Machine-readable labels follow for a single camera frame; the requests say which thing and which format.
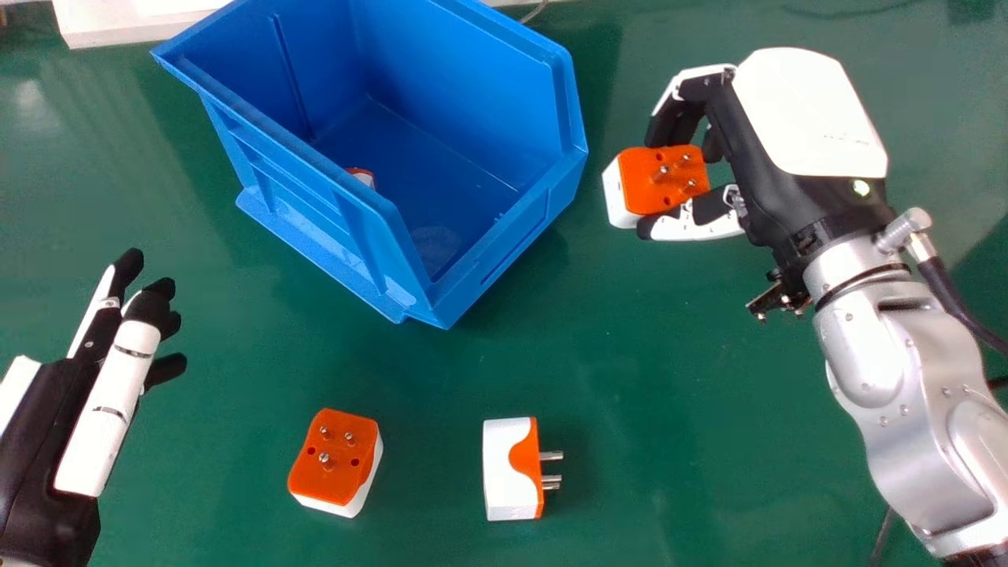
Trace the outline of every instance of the robotic hand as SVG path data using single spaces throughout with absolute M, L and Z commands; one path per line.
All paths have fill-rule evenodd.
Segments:
M 1008 565 L 1008 415 L 975 337 L 1006 355 L 1008 344 L 963 307 L 925 233 L 930 217 L 887 204 L 888 155 L 840 63 L 782 47 L 682 71 L 645 144 L 688 144 L 704 117 L 704 159 L 726 159 L 736 183 L 640 218 L 638 235 L 744 233 L 769 247 L 773 286 L 747 307 L 765 322 L 814 306 L 830 386 L 883 497 L 942 561 Z M 618 191 L 606 195 L 620 207 Z
M 105 488 L 140 395 L 185 371 L 181 354 L 154 358 L 181 318 L 170 278 L 123 305 L 143 269 L 128 250 L 105 271 L 67 358 L 14 359 L 0 382 L 0 564 L 87 564 Z

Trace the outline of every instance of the green tabletop surface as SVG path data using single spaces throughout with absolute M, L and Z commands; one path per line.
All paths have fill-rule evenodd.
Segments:
M 519 15 L 527 8 L 509 10 Z M 623 0 L 549 6 L 591 154 L 574 204 L 451 331 L 393 325 L 239 211 L 196 94 L 151 45 L 70 51 L 51 7 L 0 27 L 0 365 L 64 355 L 129 246 L 177 279 L 187 373 L 154 389 L 100 500 L 93 565 L 866 565 L 885 505 L 809 321 L 757 324 L 768 251 L 643 242 L 600 174 L 682 68 L 800 45 L 841 60 L 931 212 L 967 302 L 1008 333 L 1008 5 Z M 729 181 L 727 165 L 712 181 Z M 988 370 L 1008 371 L 987 353 Z M 322 408 L 377 420 L 357 519 L 286 478 Z M 536 416 L 563 487 L 489 524 L 482 422 Z M 884 565 L 931 560 L 899 524 Z

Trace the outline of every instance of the black and white robotic hand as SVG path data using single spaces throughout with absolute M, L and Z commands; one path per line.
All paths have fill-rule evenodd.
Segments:
M 946 563 L 1008 565 L 1008 415 L 978 340 L 1006 356 L 1008 344 L 963 305 L 927 213 L 889 207 L 888 154 L 841 64 L 776 47 L 684 70 L 645 145 L 689 144 L 704 118 L 704 160 L 727 161 L 735 183 L 633 228 L 664 241 L 744 233 L 770 248 L 772 286 L 747 307 L 763 322 L 814 309 L 828 381 L 882 496 Z
M 14 359 L 0 382 L 0 565 L 85 565 L 100 530 L 98 496 L 140 396 L 185 371 L 155 358 L 181 326 L 165 277 L 126 288 L 143 269 L 132 248 L 113 262 L 88 304 L 67 357 Z

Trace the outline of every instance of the storage bin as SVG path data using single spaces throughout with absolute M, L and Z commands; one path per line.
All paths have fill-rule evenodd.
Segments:
M 475 0 L 236 0 L 153 54 L 202 98 L 238 206 L 396 323 L 458 321 L 588 154 L 571 55 Z

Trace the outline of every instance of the blue plastic bin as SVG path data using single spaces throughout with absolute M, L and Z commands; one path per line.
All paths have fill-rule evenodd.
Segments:
M 238 206 L 396 323 L 458 321 L 588 154 L 571 55 L 476 0 L 236 0 L 153 54 L 203 99 Z

